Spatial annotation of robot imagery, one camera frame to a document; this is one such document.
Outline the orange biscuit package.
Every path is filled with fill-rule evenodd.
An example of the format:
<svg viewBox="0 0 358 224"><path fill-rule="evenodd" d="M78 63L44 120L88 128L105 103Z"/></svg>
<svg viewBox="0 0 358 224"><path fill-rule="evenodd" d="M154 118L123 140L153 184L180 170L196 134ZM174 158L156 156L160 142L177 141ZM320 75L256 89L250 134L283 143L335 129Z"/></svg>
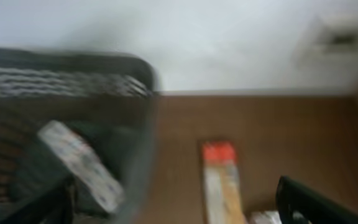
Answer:
<svg viewBox="0 0 358 224"><path fill-rule="evenodd" d="M236 150L230 141L201 144L207 224L246 224L242 211Z"/></svg>

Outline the white tissue multipack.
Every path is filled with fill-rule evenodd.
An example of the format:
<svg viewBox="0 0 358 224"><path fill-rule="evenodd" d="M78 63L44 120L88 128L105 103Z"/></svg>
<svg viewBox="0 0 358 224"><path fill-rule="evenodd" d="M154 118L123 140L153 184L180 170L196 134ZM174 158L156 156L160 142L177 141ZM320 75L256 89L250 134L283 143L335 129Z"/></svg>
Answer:
<svg viewBox="0 0 358 224"><path fill-rule="evenodd" d="M38 131L38 137L86 185L93 200L105 212L116 212L124 201L124 189L80 135L53 120Z"/></svg>

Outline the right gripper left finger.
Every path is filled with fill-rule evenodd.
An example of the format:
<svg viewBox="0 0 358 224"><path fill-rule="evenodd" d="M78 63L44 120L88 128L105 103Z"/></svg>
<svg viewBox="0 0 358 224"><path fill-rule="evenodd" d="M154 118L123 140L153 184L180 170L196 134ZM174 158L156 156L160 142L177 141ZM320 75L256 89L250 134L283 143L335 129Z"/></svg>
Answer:
<svg viewBox="0 0 358 224"><path fill-rule="evenodd" d="M28 199L0 210L0 224L72 224L74 179L68 176L38 191Z"/></svg>

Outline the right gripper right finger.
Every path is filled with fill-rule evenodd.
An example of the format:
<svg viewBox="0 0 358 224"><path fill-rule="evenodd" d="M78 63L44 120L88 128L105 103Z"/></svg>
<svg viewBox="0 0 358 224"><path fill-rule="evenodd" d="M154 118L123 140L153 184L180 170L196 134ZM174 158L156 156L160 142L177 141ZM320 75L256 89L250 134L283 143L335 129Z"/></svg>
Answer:
<svg viewBox="0 0 358 224"><path fill-rule="evenodd" d="M275 203L284 224L358 224L358 214L287 176L279 179Z"/></svg>

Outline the beige brown bag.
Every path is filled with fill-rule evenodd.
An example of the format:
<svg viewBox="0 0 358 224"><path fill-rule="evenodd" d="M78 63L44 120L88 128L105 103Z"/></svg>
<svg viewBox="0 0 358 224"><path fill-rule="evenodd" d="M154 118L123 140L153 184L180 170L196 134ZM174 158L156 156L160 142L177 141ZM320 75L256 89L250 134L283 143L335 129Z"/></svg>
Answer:
<svg viewBox="0 0 358 224"><path fill-rule="evenodd" d="M278 211L263 211L251 213L249 224L282 224Z"/></svg>

